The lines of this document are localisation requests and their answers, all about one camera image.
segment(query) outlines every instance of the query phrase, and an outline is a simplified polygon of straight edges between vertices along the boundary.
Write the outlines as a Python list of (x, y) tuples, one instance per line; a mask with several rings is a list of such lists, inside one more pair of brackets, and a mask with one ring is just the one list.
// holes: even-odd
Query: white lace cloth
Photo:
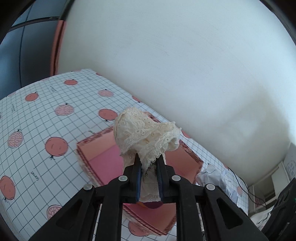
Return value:
[(141, 202), (160, 201), (156, 176), (156, 158), (179, 146), (181, 128), (175, 122), (154, 122), (135, 107), (125, 109), (115, 119), (114, 137), (121, 149), (123, 169), (134, 163), (136, 153), (142, 163)]

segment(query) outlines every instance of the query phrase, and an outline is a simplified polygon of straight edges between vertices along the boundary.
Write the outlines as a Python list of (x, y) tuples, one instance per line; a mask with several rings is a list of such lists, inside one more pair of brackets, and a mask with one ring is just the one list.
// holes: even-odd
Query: pomegranate illustration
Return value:
[(240, 186), (237, 186), (237, 193), (239, 195), (242, 195), (242, 188)]
[(223, 164), (223, 166), (224, 166), (227, 170), (229, 170), (229, 169), (228, 169), (228, 166), (226, 166), (225, 164)]
[(76, 85), (78, 82), (74, 79), (70, 79), (70, 80), (65, 80), (64, 84), (65, 85)]
[(47, 214), (47, 219), (49, 220), (53, 215), (55, 215), (58, 210), (60, 210), (62, 208), (62, 206), (60, 205), (51, 205), (50, 207), (48, 207), (46, 214)]
[(11, 94), (8, 95), (8, 97), (11, 97), (15, 94), (15, 92), (12, 92)]
[(63, 105), (58, 106), (55, 111), (57, 115), (70, 115), (74, 112), (74, 107), (72, 105), (69, 105), (68, 103), (65, 103)]
[(100, 91), (98, 92), (98, 94), (99, 94), (100, 96), (103, 96), (103, 97), (112, 97), (112, 96), (113, 96), (113, 92), (111, 92), (111, 91), (109, 91), (109, 90), (107, 90), (107, 89), (100, 90)]
[(154, 115), (152, 115), (150, 112), (145, 111), (144, 112), (150, 119), (152, 119), (154, 122), (161, 122), (159, 119), (157, 119)]
[(135, 101), (137, 101), (137, 102), (139, 102), (139, 103), (142, 103), (137, 97), (132, 96), (132, 98), (133, 98)]
[(68, 143), (60, 137), (51, 137), (45, 143), (45, 150), (51, 155), (50, 158), (54, 159), (54, 156), (62, 156), (68, 150)]
[(24, 136), (20, 131), (21, 130), (19, 129), (9, 136), (7, 141), (9, 147), (16, 148), (22, 143)]
[(191, 138), (185, 131), (181, 130), (182, 134), (186, 137), (186, 138)]
[(0, 180), (0, 189), (4, 195), (3, 200), (13, 200), (15, 197), (15, 185), (8, 176), (3, 176)]
[(35, 93), (31, 93), (31, 94), (28, 94), (27, 96), (26, 96), (26, 98), (25, 98), (25, 100), (26, 101), (34, 101), (34, 100), (36, 100), (37, 98), (38, 98), (38, 94), (37, 94), (37, 92), (35, 92)]
[(117, 113), (110, 109), (101, 109), (99, 110), (99, 116), (105, 121), (113, 121), (118, 116)]

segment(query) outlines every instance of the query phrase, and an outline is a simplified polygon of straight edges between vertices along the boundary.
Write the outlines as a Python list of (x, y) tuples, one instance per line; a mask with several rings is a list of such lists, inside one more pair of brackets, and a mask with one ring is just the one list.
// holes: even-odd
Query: white cloth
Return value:
[(141, 202), (160, 201), (156, 176), (156, 158), (179, 146), (181, 128), (175, 122), (154, 122), (135, 107), (125, 109), (115, 119), (114, 138), (121, 150), (123, 169), (133, 165), (138, 153), (142, 164)]
[(260, 230), (263, 229), (264, 225), (267, 223), (268, 219), (271, 216), (271, 211), (274, 207), (270, 207), (267, 210), (254, 214), (250, 219), (252, 222), (259, 228)]
[(195, 180), (200, 186), (205, 186), (209, 183), (219, 186), (231, 201), (237, 204), (239, 198), (237, 191), (226, 184), (225, 175), (227, 171), (226, 169), (223, 172), (219, 172), (214, 166), (208, 165), (206, 169), (196, 175)]

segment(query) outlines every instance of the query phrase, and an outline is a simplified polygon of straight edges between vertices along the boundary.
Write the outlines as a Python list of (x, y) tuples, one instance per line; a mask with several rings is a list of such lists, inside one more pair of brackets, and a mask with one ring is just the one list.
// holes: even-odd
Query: purple object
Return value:
[(151, 209), (156, 209), (156, 208), (160, 207), (161, 205), (163, 205), (162, 202), (143, 202), (143, 204), (147, 208), (151, 208)]

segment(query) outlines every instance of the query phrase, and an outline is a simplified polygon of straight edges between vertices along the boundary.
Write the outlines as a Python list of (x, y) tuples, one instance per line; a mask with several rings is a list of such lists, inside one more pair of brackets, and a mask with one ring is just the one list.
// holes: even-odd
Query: grid pattern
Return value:
[[(75, 79), (78, 83), (66, 85), (64, 81), (67, 79)], [(104, 89), (113, 92), (113, 96), (99, 96), (98, 91)], [(36, 100), (25, 100), (28, 94), (35, 92), (38, 94)], [(74, 107), (74, 112), (57, 115), (55, 109), (65, 103)], [(38, 81), (0, 100), (0, 178), (8, 176), (15, 186), (15, 197), (0, 192), (0, 198), (7, 198), (2, 202), (25, 240), (48, 220), (50, 206), (63, 206), (85, 183), (90, 183), (77, 162), (75, 149), (77, 142), (113, 125), (113, 121), (106, 122), (100, 118), (98, 111), (105, 108), (120, 113), (129, 106), (136, 106), (160, 121), (167, 121), (89, 69)], [(23, 140), (18, 147), (11, 148), (7, 141), (16, 131), (22, 133)], [(68, 149), (64, 155), (52, 157), (52, 152), (45, 149), (50, 137), (61, 137), (67, 142)], [(204, 161), (203, 168), (212, 164), (219, 171), (224, 170), (223, 164), (197, 142), (184, 136), (181, 140)], [(230, 187), (236, 189), (238, 184), (234, 175), (228, 172), (226, 179)], [(247, 195), (239, 197), (238, 206), (247, 213)], [(137, 237), (129, 232), (127, 220), (123, 220), (122, 224), (122, 240), (176, 239), (176, 227), (167, 236)]]

